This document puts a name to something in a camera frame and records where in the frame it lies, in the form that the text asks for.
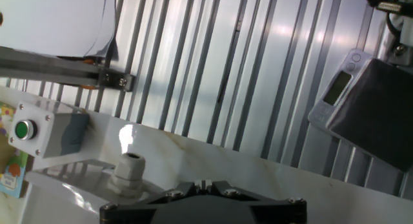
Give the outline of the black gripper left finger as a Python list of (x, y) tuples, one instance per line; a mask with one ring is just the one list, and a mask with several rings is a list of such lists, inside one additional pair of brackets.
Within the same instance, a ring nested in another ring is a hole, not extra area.
[(203, 180), (182, 182), (160, 194), (151, 196), (131, 205), (107, 203), (99, 209), (100, 224), (152, 223), (156, 214), (170, 212), (178, 201), (200, 195)]

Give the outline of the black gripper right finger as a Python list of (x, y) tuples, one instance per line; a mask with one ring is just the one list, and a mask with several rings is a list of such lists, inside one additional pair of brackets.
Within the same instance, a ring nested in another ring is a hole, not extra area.
[(303, 198), (269, 198), (231, 185), (204, 180), (203, 194), (211, 200), (206, 208), (231, 223), (306, 223), (307, 201)]

